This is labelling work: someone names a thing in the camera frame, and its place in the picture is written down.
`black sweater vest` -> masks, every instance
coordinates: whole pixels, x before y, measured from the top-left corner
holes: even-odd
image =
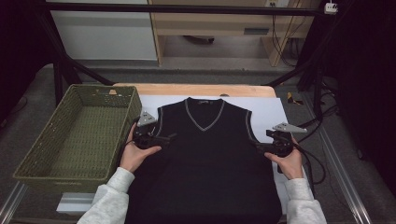
[[[279,221],[272,163],[250,143],[250,111],[188,98],[158,112],[156,134],[177,137],[136,170],[126,223]]]

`armhole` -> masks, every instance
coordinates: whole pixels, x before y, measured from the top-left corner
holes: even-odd
[[[155,125],[155,129],[153,132],[154,136],[159,136],[161,134],[161,130],[163,129],[163,108],[158,108],[158,119],[157,124]]]
[[[247,135],[249,140],[253,140],[256,142],[259,142],[259,140],[257,140],[256,136],[254,135],[253,129],[251,128],[251,111],[247,110],[247,115],[246,115],[246,126],[247,126]]]

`floor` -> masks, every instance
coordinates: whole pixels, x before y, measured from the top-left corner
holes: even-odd
[[[96,70],[111,80],[122,82],[261,85],[293,69],[284,62],[280,62],[277,67],[271,67],[268,56],[263,51],[262,42],[256,36],[219,36],[213,44],[185,36],[171,36],[167,39],[165,49],[161,66],[137,62],[137,66],[133,67],[106,69],[105,66],[101,66],[96,67]],[[285,49],[284,55],[288,63],[296,63],[296,60],[290,57],[288,48]],[[296,125],[312,119],[308,106],[312,96],[310,92],[297,92],[297,81],[298,78],[294,77],[275,88],[289,123]],[[3,183],[0,188],[0,204],[6,202],[16,183],[11,174],[53,112],[55,105],[52,83],[52,71],[48,68],[42,69],[25,93],[25,97],[21,99],[21,103],[17,105],[22,107],[21,111],[10,115],[7,126],[0,130],[0,150],[3,155],[0,165],[0,178]],[[292,93],[295,100],[303,100],[305,104],[288,103],[288,92]],[[325,96],[322,101],[325,103],[323,109],[335,104],[330,95]],[[393,196],[382,183],[374,166],[368,161],[359,160],[356,156],[356,147],[342,118],[337,113],[332,113],[324,120],[322,126],[361,197],[364,208],[372,220],[369,223],[396,223],[396,202]],[[295,137],[299,139],[303,135],[296,134]],[[328,222],[357,223],[335,170],[326,157],[326,146],[319,133],[302,142],[302,147],[317,156],[325,167],[327,176],[322,183],[315,186],[315,191]],[[314,160],[311,161],[314,178],[319,180],[322,177],[320,166]],[[55,212],[61,196],[28,189],[14,217],[75,220],[75,217]]]

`human hand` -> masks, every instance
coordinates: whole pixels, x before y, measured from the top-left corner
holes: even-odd
[[[142,164],[143,160],[147,156],[161,150],[161,147],[150,147],[148,149],[142,150],[135,146],[134,142],[132,141],[135,127],[136,123],[132,126],[132,129],[129,132],[128,140],[126,141],[127,145],[125,146],[125,149],[122,153],[120,162],[120,167],[130,171],[131,173],[133,173],[140,166],[140,164]]]
[[[282,173],[288,179],[304,178],[302,157],[297,148],[294,147],[289,156],[285,158],[278,157],[277,155],[269,152],[265,152],[264,156],[269,160],[276,162],[282,170]]]

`green woven basket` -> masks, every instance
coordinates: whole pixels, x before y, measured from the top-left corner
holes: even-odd
[[[70,86],[14,178],[46,192],[95,192],[141,109],[135,87]]]

